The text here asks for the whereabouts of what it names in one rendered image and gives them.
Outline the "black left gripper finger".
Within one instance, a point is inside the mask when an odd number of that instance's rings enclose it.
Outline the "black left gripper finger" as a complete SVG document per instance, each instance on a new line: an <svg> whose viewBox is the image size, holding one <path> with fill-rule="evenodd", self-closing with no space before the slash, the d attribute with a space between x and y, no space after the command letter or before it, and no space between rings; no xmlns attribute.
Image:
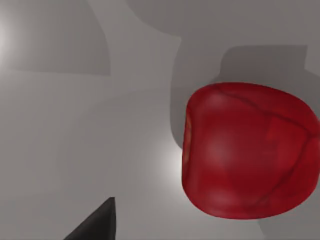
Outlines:
<svg viewBox="0 0 320 240"><path fill-rule="evenodd" d="M115 197L109 197L63 240L116 240Z"/></svg>

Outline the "red apple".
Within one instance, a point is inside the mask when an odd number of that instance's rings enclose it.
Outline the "red apple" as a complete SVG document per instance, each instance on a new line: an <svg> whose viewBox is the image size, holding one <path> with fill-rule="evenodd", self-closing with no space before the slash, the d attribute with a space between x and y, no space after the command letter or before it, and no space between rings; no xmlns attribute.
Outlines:
<svg viewBox="0 0 320 240"><path fill-rule="evenodd" d="M190 96L182 187L199 210L236 220L276 216L303 203L319 175L320 121L298 97L244 82Z"/></svg>

